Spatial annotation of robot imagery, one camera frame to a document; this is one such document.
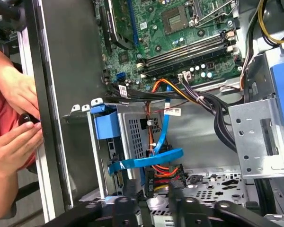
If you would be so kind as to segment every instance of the yellow wire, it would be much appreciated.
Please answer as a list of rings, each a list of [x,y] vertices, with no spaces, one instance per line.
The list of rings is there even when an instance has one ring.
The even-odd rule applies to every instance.
[[[264,20],[263,20],[263,3],[264,3],[264,0],[261,0],[261,5],[260,5],[260,8],[259,8],[259,11],[257,12],[257,15],[258,15],[258,19],[259,19],[259,24],[262,28],[262,31],[263,33],[272,41],[274,41],[275,43],[277,44],[282,44],[284,43],[284,40],[278,40],[278,39],[274,39],[267,31],[266,27],[265,27],[265,24],[264,24]]]
[[[168,80],[165,79],[161,79],[162,82],[169,84],[170,86],[172,86],[181,96],[183,96],[184,98],[186,98],[188,101],[193,102],[198,104],[196,101],[194,101],[193,99],[187,97],[179,88],[177,88],[176,86],[174,86],[172,83],[170,83]]]
[[[155,187],[154,192],[159,191],[160,189],[166,188],[168,186],[169,186],[168,184],[165,184],[165,185],[161,185],[161,186]]]

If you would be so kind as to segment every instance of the motherboard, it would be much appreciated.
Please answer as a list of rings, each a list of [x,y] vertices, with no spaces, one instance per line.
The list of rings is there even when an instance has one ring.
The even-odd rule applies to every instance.
[[[103,82],[150,91],[159,78],[191,86],[241,73],[239,0],[99,0]]]

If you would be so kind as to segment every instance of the memory module slot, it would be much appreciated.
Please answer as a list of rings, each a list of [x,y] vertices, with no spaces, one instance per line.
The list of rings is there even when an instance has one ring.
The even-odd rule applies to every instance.
[[[183,69],[184,67],[192,66],[197,63],[206,62],[208,60],[217,58],[221,55],[226,55],[227,45],[220,44],[212,48],[201,49],[199,51],[192,51],[185,54],[185,57],[178,58],[173,61],[165,61],[157,67],[147,68],[142,70],[142,74],[148,77],[157,77],[173,73],[177,70]]]
[[[213,35],[213,36],[211,36],[211,37],[208,37],[208,38],[201,39],[201,40],[199,40],[199,41],[193,42],[193,43],[191,43],[191,44],[189,44],[189,45],[181,46],[181,47],[176,48],[176,49],[174,49],[174,50],[165,52],[165,53],[160,54],[160,55],[158,55],[158,56],[148,58],[147,61],[152,61],[152,60],[155,60],[155,59],[157,59],[157,58],[161,58],[161,57],[163,57],[163,56],[165,56],[165,55],[168,55],[168,54],[170,54],[170,53],[173,53],[173,52],[176,52],[176,51],[180,51],[180,50],[182,50],[182,49],[184,49],[184,48],[186,48],[186,47],[188,47],[188,46],[201,44],[201,43],[206,42],[206,41],[208,41],[208,40],[212,40],[212,39],[214,39],[214,38],[219,38],[219,37],[221,37],[221,34],[216,34],[216,35]]]
[[[160,58],[157,58],[151,61],[146,61],[146,65],[148,67],[153,67],[157,64],[163,63],[164,61],[171,61],[171,60],[183,57],[185,55],[191,54],[193,52],[199,52],[202,50],[210,49],[214,46],[221,45],[223,43],[224,43],[224,39],[219,37],[213,40],[208,40],[201,44],[189,45],[189,46],[182,48],[181,50],[176,50],[175,52],[171,52],[168,55],[165,55],[163,57],[161,56]]]

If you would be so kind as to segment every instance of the red shirt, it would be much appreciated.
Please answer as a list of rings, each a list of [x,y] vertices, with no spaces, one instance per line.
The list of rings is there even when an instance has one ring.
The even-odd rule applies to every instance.
[[[8,104],[3,95],[0,92],[0,136],[9,132],[13,127],[18,126],[19,115],[17,112]],[[22,168],[31,165],[35,160],[35,154],[33,154]]]

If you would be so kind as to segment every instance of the hand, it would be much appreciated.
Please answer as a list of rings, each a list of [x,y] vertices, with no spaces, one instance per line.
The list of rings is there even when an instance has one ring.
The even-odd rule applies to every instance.
[[[43,142],[41,123],[27,122],[0,137],[0,177],[21,168]]]
[[[0,91],[18,114],[30,113],[40,119],[35,80],[13,68],[0,78]]]

